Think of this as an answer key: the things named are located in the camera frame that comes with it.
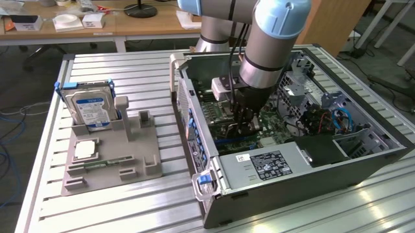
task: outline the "robotic arm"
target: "robotic arm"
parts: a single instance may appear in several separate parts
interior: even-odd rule
[[[251,24],[239,77],[213,80],[217,99],[231,100],[237,122],[234,134],[250,133],[255,131],[259,111],[274,91],[298,35],[305,28],[311,2],[179,0],[179,7],[203,16],[198,51],[229,50],[229,37],[239,34],[243,24]]]

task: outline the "white table leg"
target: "white table leg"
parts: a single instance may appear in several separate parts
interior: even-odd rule
[[[115,38],[115,46],[118,52],[127,52],[126,49],[126,37],[121,36]]]
[[[366,39],[369,38],[369,35],[371,34],[371,31],[374,31],[374,28],[377,27],[386,11],[389,10],[390,6],[393,4],[393,1],[391,0],[387,0],[386,3],[383,4],[383,7],[381,8],[381,11],[378,12],[374,20],[371,21],[370,23],[370,26],[369,28],[366,29],[359,41],[358,41],[358,44],[357,44],[357,48],[361,48],[365,44],[365,41]]]
[[[410,48],[410,50],[407,51],[407,53],[403,55],[403,57],[401,58],[398,65],[403,66],[403,64],[406,64],[409,58],[413,56],[415,52],[415,44],[413,45],[413,47]]]
[[[377,44],[375,44],[375,48],[379,48],[382,43],[385,42],[385,40],[389,38],[394,28],[397,27],[398,23],[401,22],[402,18],[405,17],[406,13],[409,12],[410,8],[414,5],[414,1],[410,2],[407,4],[407,6],[402,9],[402,11],[399,12],[399,14],[397,15],[393,23],[390,24],[387,30],[385,31],[385,33],[382,34],[382,37],[379,38]]]

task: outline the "desk lamp base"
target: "desk lamp base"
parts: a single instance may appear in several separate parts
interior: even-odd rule
[[[150,18],[153,16],[155,16],[158,14],[158,9],[147,4],[142,4],[142,6],[139,7],[139,5],[133,4],[126,6],[127,10],[125,10],[125,13],[135,18]]]

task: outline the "blue hard drive label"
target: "blue hard drive label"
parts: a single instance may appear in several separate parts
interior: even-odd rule
[[[251,162],[263,181],[293,173],[279,150],[251,156]]]
[[[90,128],[101,128],[110,125],[109,112],[103,109],[106,105],[103,98],[92,98],[76,101],[78,109]]]

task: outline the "aluminum work table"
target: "aluminum work table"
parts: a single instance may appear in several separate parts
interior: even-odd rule
[[[322,49],[307,47],[406,137],[415,126]],[[409,232],[415,230],[415,155],[379,170],[357,186],[206,230],[195,199],[169,92],[170,54],[186,50],[76,55],[63,61],[59,81],[111,78],[130,98],[129,115],[155,116],[163,177],[62,197],[72,118],[55,94],[16,232]],[[338,87],[323,73],[315,80]]]

